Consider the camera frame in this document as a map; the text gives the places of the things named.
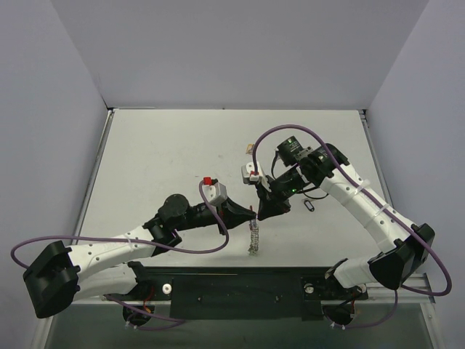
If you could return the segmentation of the key with black tag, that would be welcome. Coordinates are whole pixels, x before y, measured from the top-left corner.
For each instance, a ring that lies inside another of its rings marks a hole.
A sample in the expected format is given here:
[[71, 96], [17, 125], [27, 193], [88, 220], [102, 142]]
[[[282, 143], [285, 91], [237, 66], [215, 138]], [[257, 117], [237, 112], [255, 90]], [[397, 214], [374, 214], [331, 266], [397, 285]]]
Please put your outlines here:
[[314, 207], [314, 205], [312, 203], [312, 199], [309, 199], [309, 198], [303, 199], [302, 203], [309, 212], [314, 212], [315, 211], [315, 207]]

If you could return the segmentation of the red handle spring keyring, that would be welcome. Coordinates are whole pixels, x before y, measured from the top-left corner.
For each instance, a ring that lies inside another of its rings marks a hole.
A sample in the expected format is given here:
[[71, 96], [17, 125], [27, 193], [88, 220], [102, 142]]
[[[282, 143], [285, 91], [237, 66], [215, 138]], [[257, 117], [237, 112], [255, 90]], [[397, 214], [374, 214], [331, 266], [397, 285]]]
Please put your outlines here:
[[259, 251], [259, 225], [256, 217], [249, 221], [248, 227], [250, 231], [250, 244], [248, 253], [250, 255], [257, 255]]

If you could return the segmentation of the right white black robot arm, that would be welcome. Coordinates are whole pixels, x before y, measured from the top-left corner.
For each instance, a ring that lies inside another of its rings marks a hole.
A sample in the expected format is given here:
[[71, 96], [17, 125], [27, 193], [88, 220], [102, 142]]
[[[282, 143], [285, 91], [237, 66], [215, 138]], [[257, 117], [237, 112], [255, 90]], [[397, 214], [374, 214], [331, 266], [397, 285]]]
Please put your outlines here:
[[259, 197], [259, 220], [289, 212], [290, 197], [313, 185], [338, 201], [379, 248], [373, 257], [345, 258], [328, 269], [324, 287], [329, 295], [341, 297], [350, 288], [371, 282], [397, 290], [430, 255], [434, 230], [396, 212], [359, 177], [338, 148], [324, 143], [309, 151], [290, 137], [278, 146], [278, 152], [288, 167], [281, 176], [262, 174], [258, 161], [244, 169], [245, 180], [251, 181]]

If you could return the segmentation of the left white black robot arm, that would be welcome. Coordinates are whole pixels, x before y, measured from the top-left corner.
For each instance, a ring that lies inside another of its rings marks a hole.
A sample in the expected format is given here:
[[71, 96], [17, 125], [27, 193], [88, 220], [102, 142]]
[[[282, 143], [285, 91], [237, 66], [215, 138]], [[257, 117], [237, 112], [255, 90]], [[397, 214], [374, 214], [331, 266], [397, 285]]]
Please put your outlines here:
[[179, 232], [216, 225], [223, 236], [256, 217], [254, 211], [230, 198], [212, 198], [195, 206], [185, 196], [173, 194], [143, 225], [113, 238], [85, 238], [83, 245], [67, 246], [60, 237], [47, 237], [49, 244], [25, 269], [23, 280], [37, 318], [54, 316], [75, 300], [107, 293], [106, 286], [118, 286], [119, 294], [139, 300], [150, 285], [140, 274], [125, 282], [110, 281], [85, 285], [97, 274], [128, 265], [137, 259], [180, 250]]

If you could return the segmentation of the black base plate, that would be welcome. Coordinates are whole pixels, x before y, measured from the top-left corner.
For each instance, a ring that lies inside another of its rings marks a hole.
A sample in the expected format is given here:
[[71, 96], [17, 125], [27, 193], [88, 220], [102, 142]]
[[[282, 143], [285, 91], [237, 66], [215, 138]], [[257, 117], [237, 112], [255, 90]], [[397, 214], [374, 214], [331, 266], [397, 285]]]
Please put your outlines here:
[[136, 284], [114, 291], [117, 300], [170, 303], [183, 320], [320, 320], [322, 304], [334, 301], [347, 315], [353, 300], [367, 300], [358, 286], [345, 289], [326, 278], [324, 267], [145, 267], [131, 262]]

